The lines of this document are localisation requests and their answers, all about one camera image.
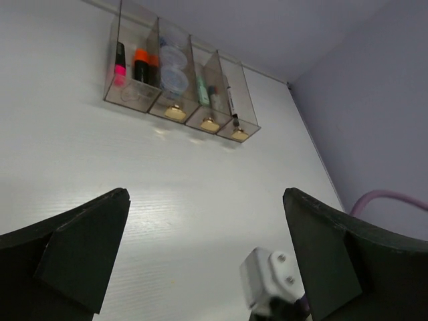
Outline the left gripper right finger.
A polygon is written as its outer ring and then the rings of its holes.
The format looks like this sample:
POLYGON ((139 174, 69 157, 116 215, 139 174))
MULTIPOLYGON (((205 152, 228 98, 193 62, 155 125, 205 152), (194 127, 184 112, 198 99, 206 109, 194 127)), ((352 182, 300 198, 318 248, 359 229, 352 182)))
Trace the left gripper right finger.
POLYGON ((286 221, 313 320, 426 320, 427 242, 338 211, 297 188, 286 221))

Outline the clear paperclip jar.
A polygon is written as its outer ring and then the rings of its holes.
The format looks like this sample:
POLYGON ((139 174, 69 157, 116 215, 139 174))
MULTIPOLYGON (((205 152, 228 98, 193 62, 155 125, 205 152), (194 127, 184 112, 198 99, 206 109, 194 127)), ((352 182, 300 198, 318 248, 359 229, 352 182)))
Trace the clear paperclip jar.
POLYGON ((184 50, 188 44, 188 38, 186 36, 181 37, 167 34, 161 34, 159 41, 160 47, 172 46, 179 50, 184 50))
POLYGON ((161 47, 159 58, 163 66, 171 66, 179 70, 185 69, 188 64, 186 55, 181 50, 171 45, 161 47))
POLYGON ((160 69, 160 87, 182 93, 187 90, 189 81, 185 73, 171 66, 162 66, 160 69))

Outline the red cap whiteboard marker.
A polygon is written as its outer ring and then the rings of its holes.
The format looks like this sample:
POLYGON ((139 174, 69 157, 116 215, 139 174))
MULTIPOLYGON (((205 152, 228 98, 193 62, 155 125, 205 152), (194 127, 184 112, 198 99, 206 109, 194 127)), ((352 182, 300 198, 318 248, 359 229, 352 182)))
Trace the red cap whiteboard marker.
POLYGON ((209 94, 209 99, 210 99, 212 109, 221 110, 223 107, 223 104, 222 104, 217 86, 209 86, 208 94, 209 94))

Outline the black cap whiteboard marker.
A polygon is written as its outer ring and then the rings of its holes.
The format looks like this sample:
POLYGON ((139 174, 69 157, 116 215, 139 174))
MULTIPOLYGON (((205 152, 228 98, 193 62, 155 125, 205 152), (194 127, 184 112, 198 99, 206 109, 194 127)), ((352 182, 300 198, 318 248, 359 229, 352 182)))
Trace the black cap whiteboard marker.
POLYGON ((237 115, 237 112, 235 111, 235 106, 233 103, 233 98, 231 95, 231 87, 230 86, 227 87, 227 95, 228 95, 229 109, 230 109, 230 113, 231 113, 232 119, 233 119, 233 126, 235 128, 238 128, 239 127, 239 117, 237 115))

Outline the pink black highlighter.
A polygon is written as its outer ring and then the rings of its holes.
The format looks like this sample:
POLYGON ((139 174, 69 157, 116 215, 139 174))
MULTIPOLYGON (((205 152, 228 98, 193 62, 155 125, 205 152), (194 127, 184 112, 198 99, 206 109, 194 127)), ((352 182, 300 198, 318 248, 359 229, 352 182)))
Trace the pink black highlighter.
POLYGON ((114 85, 122 86, 126 78, 126 55, 124 44, 117 42, 114 63, 114 85))

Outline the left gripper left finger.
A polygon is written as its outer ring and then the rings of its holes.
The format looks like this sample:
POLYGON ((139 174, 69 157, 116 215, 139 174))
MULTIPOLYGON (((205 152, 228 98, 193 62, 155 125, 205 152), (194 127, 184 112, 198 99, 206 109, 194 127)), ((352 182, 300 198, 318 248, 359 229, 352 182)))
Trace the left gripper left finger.
POLYGON ((92 320, 99 314, 130 209, 117 188, 1 235, 2 320, 92 320))

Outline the orange highlighter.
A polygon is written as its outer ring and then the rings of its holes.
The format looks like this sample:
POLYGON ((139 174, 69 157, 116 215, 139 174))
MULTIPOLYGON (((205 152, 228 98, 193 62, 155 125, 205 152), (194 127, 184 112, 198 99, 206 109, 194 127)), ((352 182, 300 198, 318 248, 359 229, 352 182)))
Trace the orange highlighter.
POLYGON ((149 81, 149 54, 146 50, 137 48, 133 58, 134 79, 147 84, 149 81))

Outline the clear four-compartment organizer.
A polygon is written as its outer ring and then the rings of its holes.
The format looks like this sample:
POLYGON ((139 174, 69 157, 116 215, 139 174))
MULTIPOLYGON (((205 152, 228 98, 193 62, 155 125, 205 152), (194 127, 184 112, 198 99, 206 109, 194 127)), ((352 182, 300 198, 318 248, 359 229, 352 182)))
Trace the clear four-compartment organizer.
POLYGON ((242 63, 133 1, 114 1, 103 99, 235 142, 259 129, 242 63))

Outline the green transparent utility knife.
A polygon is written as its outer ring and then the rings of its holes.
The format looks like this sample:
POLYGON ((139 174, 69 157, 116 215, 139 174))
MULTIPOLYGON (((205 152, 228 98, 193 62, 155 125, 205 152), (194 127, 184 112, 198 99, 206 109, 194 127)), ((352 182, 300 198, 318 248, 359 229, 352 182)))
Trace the green transparent utility knife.
POLYGON ((205 81, 202 76, 197 76, 197 93, 201 105, 208 106, 210 104, 205 81))

